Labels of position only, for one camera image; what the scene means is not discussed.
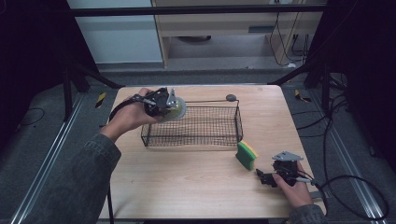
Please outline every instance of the sponge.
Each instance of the sponge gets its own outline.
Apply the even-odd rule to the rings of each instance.
[[[238,151],[236,158],[245,166],[249,171],[253,170],[254,160],[259,157],[257,152],[244,140],[240,141],[237,145]]]

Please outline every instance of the black metal pole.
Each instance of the black metal pole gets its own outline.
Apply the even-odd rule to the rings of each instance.
[[[345,6],[327,4],[300,5],[242,5],[242,6],[194,6],[194,7],[118,7],[118,8],[76,8],[69,10],[51,10],[45,13],[74,17],[103,16],[142,16],[176,14],[220,14],[220,13],[268,13],[268,12],[320,12],[340,9]]]

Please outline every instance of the hand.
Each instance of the hand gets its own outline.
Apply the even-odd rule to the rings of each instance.
[[[149,89],[142,88],[138,94],[144,96],[150,91]],[[136,102],[120,109],[114,118],[102,128],[100,133],[106,135],[113,142],[116,142],[124,133],[136,129],[143,124],[156,123],[160,119],[161,117],[147,115],[143,103]]]
[[[304,171],[303,166],[297,161],[299,171]],[[273,174],[274,180],[277,185],[283,190],[288,198],[290,205],[293,208],[298,208],[307,204],[313,204],[311,195],[309,194],[308,187],[304,182],[297,181],[294,186],[290,186],[285,180],[277,174]]]

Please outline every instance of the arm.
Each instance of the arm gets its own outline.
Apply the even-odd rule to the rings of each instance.
[[[142,89],[139,94],[148,91]],[[73,158],[56,167],[62,175],[48,179],[23,223],[96,223],[111,174],[120,159],[115,141],[124,133],[157,120],[145,113],[142,103],[122,108]]]
[[[298,162],[298,169],[304,171],[302,165]],[[321,208],[314,204],[308,187],[304,182],[296,182],[294,186],[288,185],[280,175],[273,174],[277,185],[285,193],[290,205],[294,208],[290,213],[290,221],[294,224],[317,224],[327,223]]]

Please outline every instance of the wooden table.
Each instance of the wooden table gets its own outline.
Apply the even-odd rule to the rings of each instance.
[[[247,141],[259,154],[255,167],[272,173],[272,156],[287,150],[306,158],[282,90],[278,86],[177,86],[185,101],[224,100],[234,94]],[[140,88],[120,89],[118,105]],[[141,129],[117,142],[122,156],[112,179],[115,218],[288,217],[288,201],[278,188],[262,185],[235,157],[236,147],[144,147]],[[307,160],[302,161],[312,175]],[[107,218],[106,203],[100,218]]]

